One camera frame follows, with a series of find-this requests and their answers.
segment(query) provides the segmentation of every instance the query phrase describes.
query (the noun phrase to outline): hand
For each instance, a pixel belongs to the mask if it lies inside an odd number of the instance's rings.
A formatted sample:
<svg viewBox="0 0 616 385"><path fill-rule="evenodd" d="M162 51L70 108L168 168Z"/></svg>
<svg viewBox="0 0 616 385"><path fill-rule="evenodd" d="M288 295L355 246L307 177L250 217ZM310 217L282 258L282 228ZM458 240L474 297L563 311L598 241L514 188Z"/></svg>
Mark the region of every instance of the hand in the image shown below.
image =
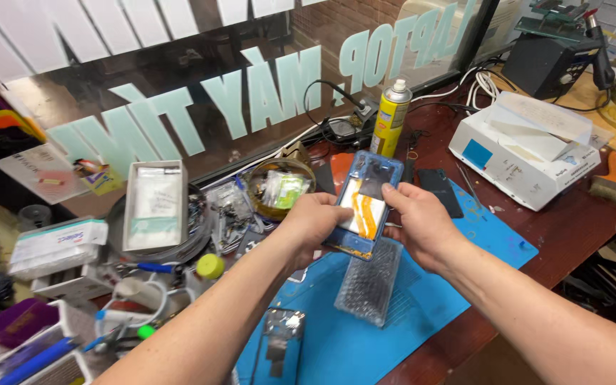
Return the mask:
<svg viewBox="0 0 616 385"><path fill-rule="evenodd" d="M407 183L399 184L397 191L386 183L382 186L382 195L400 215L402 226L400 229L387 227L384 235L403 243L410 256L425 270L440 273L446 266L443 256L469 242L431 192Z"/></svg>
<svg viewBox="0 0 616 385"><path fill-rule="evenodd" d="M326 192L301 195L287 217L272 236L280 236L283 242L296 242L298 255L296 268L306 268L313 262L314 250L341 222L353 217L353 209L333 206L337 197Z"/></svg>

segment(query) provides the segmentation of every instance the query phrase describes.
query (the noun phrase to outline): orange flex cable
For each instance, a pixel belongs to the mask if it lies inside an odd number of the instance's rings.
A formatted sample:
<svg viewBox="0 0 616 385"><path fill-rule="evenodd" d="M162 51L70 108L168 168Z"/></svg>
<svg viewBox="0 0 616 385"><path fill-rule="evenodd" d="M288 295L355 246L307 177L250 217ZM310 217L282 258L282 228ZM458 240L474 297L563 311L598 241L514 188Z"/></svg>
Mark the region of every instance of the orange flex cable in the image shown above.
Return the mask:
<svg viewBox="0 0 616 385"><path fill-rule="evenodd" d="M360 206L358 205L358 191L360 190L360 186L363 183L361 179L357 179L355 181L355 191L351 195L351 206L353 206L353 218L355 218L355 223L358 225L358 235L366 238L368 234L368 229L365 228L365 223L363 222L363 215L361 214Z"/></svg>
<svg viewBox="0 0 616 385"><path fill-rule="evenodd" d="M367 227L365 238L374 239L377 233L377 224L374 223L374 217L372 216L372 197L363 196L363 218Z"/></svg>

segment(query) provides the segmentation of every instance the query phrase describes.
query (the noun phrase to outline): orange brush handle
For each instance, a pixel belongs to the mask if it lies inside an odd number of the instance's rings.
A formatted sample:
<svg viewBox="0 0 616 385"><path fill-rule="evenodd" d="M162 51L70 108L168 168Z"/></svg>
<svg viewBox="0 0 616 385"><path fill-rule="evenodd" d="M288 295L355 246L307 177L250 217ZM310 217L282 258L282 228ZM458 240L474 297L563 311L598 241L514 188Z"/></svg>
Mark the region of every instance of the orange brush handle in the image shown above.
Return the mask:
<svg viewBox="0 0 616 385"><path fill-rule="evenodd" d="M610 173L601 178L605 178L616 183L616 152L614 151L608 155L608 169Z"/></svg>

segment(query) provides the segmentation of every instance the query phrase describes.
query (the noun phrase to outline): bubble wrap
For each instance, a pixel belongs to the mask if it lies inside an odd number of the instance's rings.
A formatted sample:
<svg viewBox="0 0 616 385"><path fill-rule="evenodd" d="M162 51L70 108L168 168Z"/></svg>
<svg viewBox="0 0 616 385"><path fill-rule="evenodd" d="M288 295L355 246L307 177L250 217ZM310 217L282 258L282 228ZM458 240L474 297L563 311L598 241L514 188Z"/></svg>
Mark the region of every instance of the bubble wrap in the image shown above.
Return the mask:
<svg viewBox="0 0 616 385"><path fill-rule="evenodd" d="M334 307L383 327L403 245L380 238L372 260L351 258Z"/></svg>

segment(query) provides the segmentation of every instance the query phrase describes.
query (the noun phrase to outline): white cap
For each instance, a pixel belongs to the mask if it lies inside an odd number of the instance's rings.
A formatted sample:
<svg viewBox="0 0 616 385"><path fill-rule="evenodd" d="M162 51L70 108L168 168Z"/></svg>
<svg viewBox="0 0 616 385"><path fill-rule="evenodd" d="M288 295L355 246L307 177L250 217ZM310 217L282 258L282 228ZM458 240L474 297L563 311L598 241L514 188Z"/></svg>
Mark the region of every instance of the white cap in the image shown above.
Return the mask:
<svg viewBox="0 0 616 385"><path fill-rule="evenodd" d="M394 84L394 91L403 91L405 90L405 80L404 79L397 79L396 80L396 84Z"/></svg>

